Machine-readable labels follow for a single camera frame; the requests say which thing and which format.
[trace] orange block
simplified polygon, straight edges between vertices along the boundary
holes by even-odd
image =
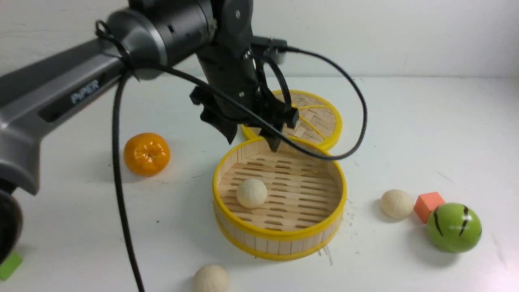
[[[429,218],[431,212],[443,204],[445,204],[445,201],[437,192],[423,194],[418,196],[414,210],[418,217],[420,217],[422,222],[425,224],[427,223],[427,218]]]

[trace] orange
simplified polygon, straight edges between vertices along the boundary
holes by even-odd
[[[161,172],[169,163],[171,153],[163,137],[155,133],[142,133],[126,142],[126,166],[136,175],[150,177]]]

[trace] white table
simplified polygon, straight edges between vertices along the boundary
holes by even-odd
[[[211,178],[230,146],[199,120],[193,86],[173,77],[133,81],[121,144],[152,131],[172,149],[167,170],[140,179],[123,167],[135,252],[147,291],[190,291],[203,265],[221,264],[231,291],[519,291],[519,81],[357,78],[368,130],[341,161],[348,181],[344,222],[328,251],[291,262],[245,254],[216,226]],[[341,78],[288,78],[292,89],[332,102],[344,120],[338,154],[357,138],[360,104]],[[24,262],[2,292],[136,291],[112,183],[113,90],[45,139],[41,190],[17,191]],[[234,144],[242,141],[241,135]],[[461,255],[432,246],[417,216],[390,222],[377,199],[398,188],[438,191],[473,208],[478,246]]]

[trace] steamer basket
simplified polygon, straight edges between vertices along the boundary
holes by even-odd
[[[267,202],[256,209],[236,200],[236,189],[248,178],[262,180],[268,190]],[[294,260],[323,248],[337,232],[346,181],[337,162],[309,157],[284,142],[273,153],[257,138],[224,156],[214,174],[213,193],[218,226],[231,243],[264,259]]]
[[[280,90],[272,93],[283,100]],[[338,142],[343,128],[339,112],[327,100],[309,92],[290,90],[290,96],[293,106],[299,109],[299,121],[294,129],[284,127],[283,134],[316,144],[319,149],[330,150]],[[260,136],[259,128],[242,125],[241,130],[248,140]]]

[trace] green ball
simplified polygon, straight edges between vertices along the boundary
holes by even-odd
[[[481,222],[465,205],[446,203],[436,208],[427,219],[427,232],[432,242],[449,253],[464,253],[481,238]]]

